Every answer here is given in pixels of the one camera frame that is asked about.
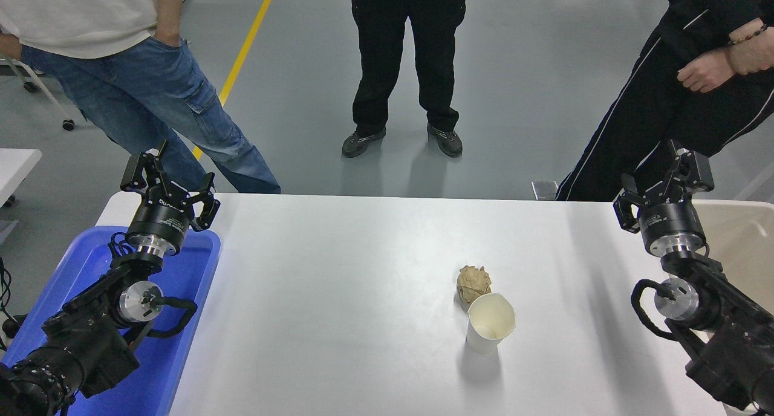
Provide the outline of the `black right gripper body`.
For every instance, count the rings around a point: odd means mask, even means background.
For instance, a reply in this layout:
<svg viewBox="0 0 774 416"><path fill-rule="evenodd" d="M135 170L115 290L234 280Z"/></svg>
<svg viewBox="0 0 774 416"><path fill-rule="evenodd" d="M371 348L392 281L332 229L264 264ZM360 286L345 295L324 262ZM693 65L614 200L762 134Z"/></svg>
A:
<svg viewBox="0 0 774 416"><path fill-rule="evenodd" d="M691 200L642 207L638 211L638 223L647 252L694 252L707 245Z"/></svg>

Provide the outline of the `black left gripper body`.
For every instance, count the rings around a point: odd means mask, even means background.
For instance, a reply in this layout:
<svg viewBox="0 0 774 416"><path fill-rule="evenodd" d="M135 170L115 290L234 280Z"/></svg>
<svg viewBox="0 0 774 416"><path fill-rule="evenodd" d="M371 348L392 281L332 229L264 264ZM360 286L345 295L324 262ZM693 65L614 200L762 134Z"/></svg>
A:
<svg viewBox="0 0 774 416"><path fill-rule="evenodd" d="M192 219L192 206L185 203L188 198L188 192L141 195L125 240L136 250L147 246L179 252Z"/></svg>

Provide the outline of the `person's bare hand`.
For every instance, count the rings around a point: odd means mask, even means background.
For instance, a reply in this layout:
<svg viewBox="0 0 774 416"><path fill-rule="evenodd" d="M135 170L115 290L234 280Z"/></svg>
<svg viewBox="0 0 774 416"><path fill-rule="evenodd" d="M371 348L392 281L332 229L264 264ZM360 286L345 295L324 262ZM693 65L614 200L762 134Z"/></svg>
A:
<svg viewBox="0 0 774 416"><path fill-rule="evenodd" d="M702 53L677 73L681 85L693 92L707 93L736 75L727 48Z"/></svg>

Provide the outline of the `person's braceleted hand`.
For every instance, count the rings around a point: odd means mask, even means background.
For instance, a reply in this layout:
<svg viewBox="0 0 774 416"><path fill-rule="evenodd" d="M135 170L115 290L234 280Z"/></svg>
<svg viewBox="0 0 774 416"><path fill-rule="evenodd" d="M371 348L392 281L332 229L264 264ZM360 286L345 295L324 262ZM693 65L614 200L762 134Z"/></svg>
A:
<svg viewBox="0 0 774 416"><path fill-rule="evenodd" d="M728 50L732 71L747 75L768 71L773 64L772 30L764 23L749 36L733 41Z"/></svg>

